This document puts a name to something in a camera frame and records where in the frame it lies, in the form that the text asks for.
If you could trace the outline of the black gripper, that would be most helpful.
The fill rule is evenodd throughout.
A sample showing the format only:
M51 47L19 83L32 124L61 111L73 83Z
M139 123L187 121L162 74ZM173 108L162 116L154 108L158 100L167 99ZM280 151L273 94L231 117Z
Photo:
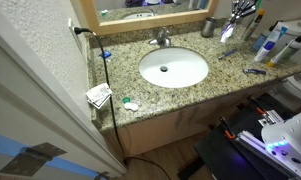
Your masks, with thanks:
M230 24L234 24L238 18L248 16L254 12L251 9L257 0L233 0L232 1L232 16L229 20Z

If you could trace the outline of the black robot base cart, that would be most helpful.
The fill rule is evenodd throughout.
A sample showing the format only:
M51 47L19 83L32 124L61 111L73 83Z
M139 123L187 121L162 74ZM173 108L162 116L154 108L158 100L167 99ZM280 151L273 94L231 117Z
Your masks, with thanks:
M243 119L244 116L248 116L252 120L261 118L256 104L251 99L255 98L251 97L249 104L244 106L232 118L231 122L228 122L230 126L236 126L240 122L246 123L246 120ZM283 104L268 94L255 100L264 110L275 110L284 120L296 116L290 114ZM257 170L245 155L251 157L255 163L260 163L261 160L239 144L230 141L224 130L225 128L221 123L207 137L194 145L198 157L179 171L178 177L181 180L188 180L202 166L207 166L210 169L215 180L290 180L280 173L274 173L276 179L272 179L267 177L267 173L263 174L261 170Z

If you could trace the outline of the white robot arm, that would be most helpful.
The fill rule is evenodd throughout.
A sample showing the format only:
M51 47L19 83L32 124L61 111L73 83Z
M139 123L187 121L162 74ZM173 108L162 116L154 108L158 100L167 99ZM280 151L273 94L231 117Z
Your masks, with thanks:
M301 180L301 113L286 121L269 111L262 110L261 115L262 140L248 131L240 132L236 140Z

